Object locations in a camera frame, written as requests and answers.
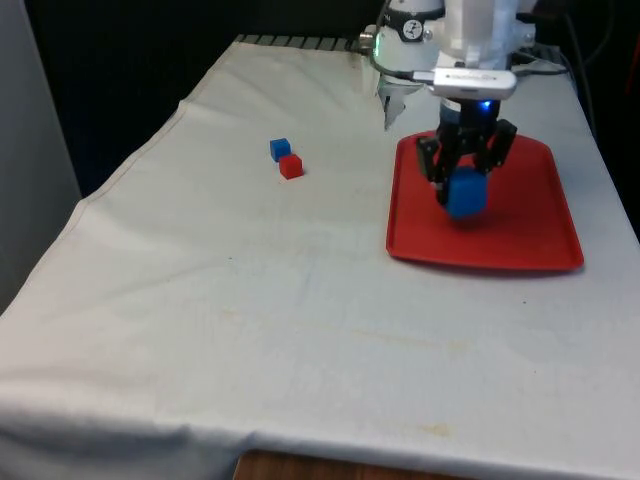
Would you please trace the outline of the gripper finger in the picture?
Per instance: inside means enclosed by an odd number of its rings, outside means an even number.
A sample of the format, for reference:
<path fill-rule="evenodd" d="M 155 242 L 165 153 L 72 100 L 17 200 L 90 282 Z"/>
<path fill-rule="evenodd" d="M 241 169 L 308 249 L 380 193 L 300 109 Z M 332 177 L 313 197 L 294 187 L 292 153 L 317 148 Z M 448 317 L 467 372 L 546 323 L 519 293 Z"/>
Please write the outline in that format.
<path fill-rule="evenodd" d="M 494 168 L 502 167 L 506 162 L 517 135 L 517 127 L 510 121 L 501 119 L 496 122 L 491 136 L 480 136 L 474 155 L 475 170 L 488 175 Z"/>
<path fill-rule="evenodd" d="M 433 134 L 416 140 L 418 165 L 423 176 L 434 187 L 441 206 L 449 201 L 449 181 L 458 164 L 458 128 L 443 124 Z"/>

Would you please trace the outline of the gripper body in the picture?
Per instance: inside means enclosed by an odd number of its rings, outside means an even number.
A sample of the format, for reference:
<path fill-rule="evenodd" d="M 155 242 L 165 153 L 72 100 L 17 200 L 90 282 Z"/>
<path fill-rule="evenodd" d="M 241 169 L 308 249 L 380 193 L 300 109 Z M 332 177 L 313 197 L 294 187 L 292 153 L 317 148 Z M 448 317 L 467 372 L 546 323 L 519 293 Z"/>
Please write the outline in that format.
<path fill-rule="evenodd" d="M 498 100 L 442 98 L 440 101 L 438 139 L 455 137 L 460 130 L 480 132 L 485 138 L 494 135 L 500 113 Z"/>

